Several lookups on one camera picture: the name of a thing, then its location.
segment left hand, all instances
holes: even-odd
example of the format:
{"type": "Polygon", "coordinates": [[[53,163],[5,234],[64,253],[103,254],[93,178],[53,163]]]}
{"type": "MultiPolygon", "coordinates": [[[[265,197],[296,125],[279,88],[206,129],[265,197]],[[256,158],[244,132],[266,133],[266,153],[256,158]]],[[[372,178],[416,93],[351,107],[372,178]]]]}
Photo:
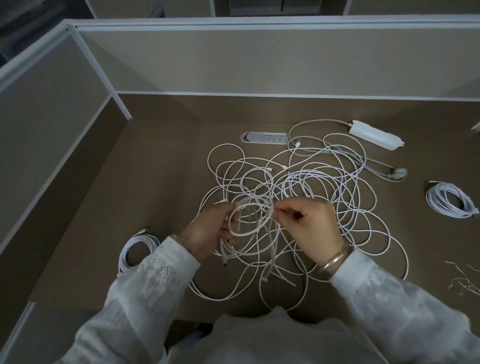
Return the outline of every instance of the left hand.
{"type": "MultiPolygon", "coordinates": [[[[220,238],[235,244],[233,235],[228,230],[228,221],[235,209],[235,204],[222,202],[204,209],[180,234],[181,244],[200,263],[220,247],[220,238]]],[[[235,229],[238,216],[232,218],[235,229]]]]}

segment silver bangle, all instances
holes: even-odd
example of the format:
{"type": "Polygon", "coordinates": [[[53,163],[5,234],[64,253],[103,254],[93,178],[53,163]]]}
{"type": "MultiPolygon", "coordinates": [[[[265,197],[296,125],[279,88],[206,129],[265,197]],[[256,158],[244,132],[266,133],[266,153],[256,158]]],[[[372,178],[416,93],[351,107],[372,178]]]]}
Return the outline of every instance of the silver bangle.
{"type": "Polygon", "coordinates": [[[345,243],[342,249],[337,254],[335,254],[332,258],[330,258],[330,260],[323,267],[321,267],[317,271],[317,273],[322,273],[325,269],[327,269],[328,267],[332,266],[333,264],[338,262],[340,259],[342,259],[345,256],[345,254],[348,253],[349,247],[350,247],[350,244],[345,243]]]}

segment right hand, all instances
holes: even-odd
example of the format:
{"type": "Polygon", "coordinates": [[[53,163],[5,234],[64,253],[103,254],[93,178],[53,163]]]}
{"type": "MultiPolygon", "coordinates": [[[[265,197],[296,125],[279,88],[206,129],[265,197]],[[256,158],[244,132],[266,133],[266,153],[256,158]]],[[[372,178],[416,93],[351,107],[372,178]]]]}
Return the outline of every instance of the right hand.
{"type": "MultiPolygon", "coordinates": [[[[280,200],[275,202],[273,218],[319,266],[325,265],[344,245],[336,222],[335,210],[328,201],[306,197],[280,200]]],[[[334,271],[340,264],[332,267],[334,271]]]]}

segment outlet strip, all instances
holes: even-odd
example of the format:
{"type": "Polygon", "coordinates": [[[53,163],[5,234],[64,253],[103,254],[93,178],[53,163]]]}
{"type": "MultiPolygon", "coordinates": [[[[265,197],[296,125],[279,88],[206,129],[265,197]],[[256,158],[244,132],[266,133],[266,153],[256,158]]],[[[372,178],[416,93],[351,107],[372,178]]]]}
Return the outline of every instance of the outlet strip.
{"type": "Polygon", "coordinates": [[[240,139],[245,143],[282,145],[288,143],[288,135],[285,133],[243,133],[240,139]]]}

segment coiled white cable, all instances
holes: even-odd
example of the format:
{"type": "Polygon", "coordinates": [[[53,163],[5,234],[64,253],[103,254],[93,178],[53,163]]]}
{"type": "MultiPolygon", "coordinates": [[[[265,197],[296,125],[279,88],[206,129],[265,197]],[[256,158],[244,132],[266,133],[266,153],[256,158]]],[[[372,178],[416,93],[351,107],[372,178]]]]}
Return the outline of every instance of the coiled white cable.
{"type": "Polygon", "coordinates": [[[323,147],[300,148],[300,142],[296,142],[295,147],[287,148],[287,150],[276,154],[271,159],[246,157],[239,146],[228,143],[220,144],[210,151],[207,157],[207,165],[215,176],[217,186],[205,194],[198,213],[202,211],[207,201],[219,191],[222,193],[220,201],[237,204],[235,211],[228,218],[229,228],[232,234],[237,236],[237,239],[245,239],[244,245],[242,248],[235,249],[228,242],[221,240],[220,252],[215,252],[215,254],[220,256],[224,263],[231,258],[238,259],[245,264],[245,269],[240,274],[239,280],[231,293],[224,297],[207,295],[199,289],[194,281],[190,284],[193,292],[212,301],[229,300],[244,292],[260,272],[260,297],[267,307],[271,307],[262,294],[262,285],[268,281],[269,276],[278,277],[292,286],[296,286],[292,281],[293,277],[303,277],[302,295],[294,305],[287,308],[288,311],[301,303],[306,295],[310,280],[327,282],[317,275],[316,265],[312,266],[310,263],[307,269],[306,264],[298,254],[300,249],[297,247],[297,243],[288,239],[285,235],[285,229],[271,218],[275,200],[298,195],[323,198],[330,201],[334,205],[341,234],[355,249],[361,249],[368,255],[381,255],[387,252],[392,242],[396,243],[405,256],[406,269],[403,279],[407,277],[407,253],[400,242],[391,235],[383,220],[373,213],[377,203],[375,191],[359,176],[360,172],[366,169],[365,164],[369,160],[365,155],[363,146],[349,134],[333,133],[322,139],[315,139],[322,142],[323,147]],[[327,142],[326,139],[332,136],[341,136],[353,141],[360,148],[361,154],[348,146],[327,142]],[[241,157],[222,162],[216,168],[212,168],[210,156],[220,147],[238,149],[241,157]],[[298,153],[299,151],[308,154],[302,155],[298,153]],[[288,166],[276,161],[284,153],[291,154],[288,166]],[[334,165],[321,161],[310,161],[314,156],[320,157],[324,153],[334,156],[336,161],[334,165]],[[292,162],[294,155],[305,159],[294,163],[292,162]],[[360,198],[360,185],[366,186],[367,193],[373,195],[371,206],[361,207],[365,199],[360,198]],[[237,211],[240,212],[239,227],[237,231],[233,231],[231,219],[237,211]],[[383,230],[372,229],[372,218],[381,223],[383,230]],[[357,226],[363,222],[362,220],[367,222],[367,229],[357,226]],[[247,232],[239,232],[240,226],[243,226],[243,224],[247,224],[247,232]],[[356,238],[356,233],[368,234],[365,239],[359,241],[356,238]],[[370,252],[365,246],[376,233],[386,237],[386,245],[381,251],[370,252]],[[279,263],[278,258],[284,254],[292,255],[297,267],[296,271],[287,269],[279,263]],[[253,275],[250,279],[247,279],[247,282],[243,282],[243,278],[249,269],[254,269],[253,275]]]}
{"type": "Polygon", "coordinates": [[[150,250],[150,253],[152,253],[155,250],[155,248],[160,245],[160,240],[158,240],[156,236],[151,234],[144,234],[144,232],[147,230],[148,228],[141,229],[138,233],[136,233],[127,241],[127,243],[121,250],[120,257],[119,257],[119,273],[124,273],[127,270],[132,268],[127,263],[127,254],[132,246],[134,246],[137,243],[144,243],[150,250]]]}
{"type": "Polygon", "coordinates": [[[428,189],[425,199],[428,205],[438,213],[451,218],[469,218],[479,213],[471,198],[454,184],[440,181],[430,181],[430,183],[436,183],[436,185],[428,189]],[[462,208],[456,207],[448,200],[447,192],[460,200],[462,208]]]}

